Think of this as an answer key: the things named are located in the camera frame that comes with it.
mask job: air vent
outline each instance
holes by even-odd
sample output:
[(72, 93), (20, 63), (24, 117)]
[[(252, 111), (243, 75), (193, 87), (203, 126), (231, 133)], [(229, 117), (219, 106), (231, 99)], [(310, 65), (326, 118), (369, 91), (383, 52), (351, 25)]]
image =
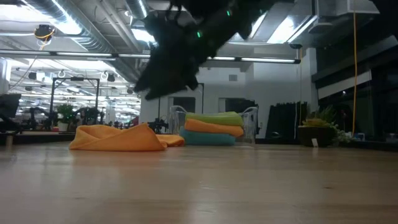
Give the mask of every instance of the air vent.
[(229, 81), (230, 82), (237, 82), (238, 81), (238, 75), (229, 75)]

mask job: potted plant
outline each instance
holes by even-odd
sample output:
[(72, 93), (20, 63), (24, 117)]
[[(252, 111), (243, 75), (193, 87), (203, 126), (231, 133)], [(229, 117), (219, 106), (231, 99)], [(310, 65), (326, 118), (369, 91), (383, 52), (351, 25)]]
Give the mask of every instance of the potted plant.
[(69, 123), (73, 120), (73, 106), (63, 104), (57, 108), (58, 114), (62, 116), (58, 121), (59, 131), (68, 131)]
[(303, 121), (303, 125), (298, 127), (298, 140), (301, 144), (313, 147), (316, 142), (319, 147), (327, 147), (333, 143), (350, 141), (350, 137), (335, 124), (335, 115), (336, 112), (331, 106), (310, 114)]

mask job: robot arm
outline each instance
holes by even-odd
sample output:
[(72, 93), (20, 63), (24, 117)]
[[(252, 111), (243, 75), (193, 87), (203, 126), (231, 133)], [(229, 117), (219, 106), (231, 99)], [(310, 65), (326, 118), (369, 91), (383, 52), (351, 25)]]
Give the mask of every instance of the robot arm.
[(178, 25), (176, 19), (152, 14), (144, 23), (158, 45), (134, 90), (149, 90), (147, 100), (198, 86), (199, 66), (214, 57), (236, 33), (247, 39), (251, 24), (277, 0), (171, 0), (171, 6), (185, 7), (199, 23)]

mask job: stack of folded towels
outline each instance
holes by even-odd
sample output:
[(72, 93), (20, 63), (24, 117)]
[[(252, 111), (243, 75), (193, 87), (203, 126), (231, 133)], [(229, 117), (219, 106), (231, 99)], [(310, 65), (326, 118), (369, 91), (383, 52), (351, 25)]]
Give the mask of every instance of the stack of folded towels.
[(188, 113), (180, 136), (186, 145), (233, 146), (236, 137), (243, 135), (243, 120), (235, 112), (213, 115)]

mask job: clear plastic bin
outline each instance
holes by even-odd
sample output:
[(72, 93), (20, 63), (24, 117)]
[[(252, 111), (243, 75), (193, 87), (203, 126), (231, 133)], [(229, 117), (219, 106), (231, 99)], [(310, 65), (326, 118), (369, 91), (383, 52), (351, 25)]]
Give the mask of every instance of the clear plastic bin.
[[(180, 128), (185, 125), (185, 115), (188, 112), (181, 106), (172, 106), (169, 111), (169, 134), (179, 134)], [(243, 120), (243, 136), (236, 138), (236, 142), (255, 144), (257, 133), (258, 108), (250, 107), (239, 114)]]

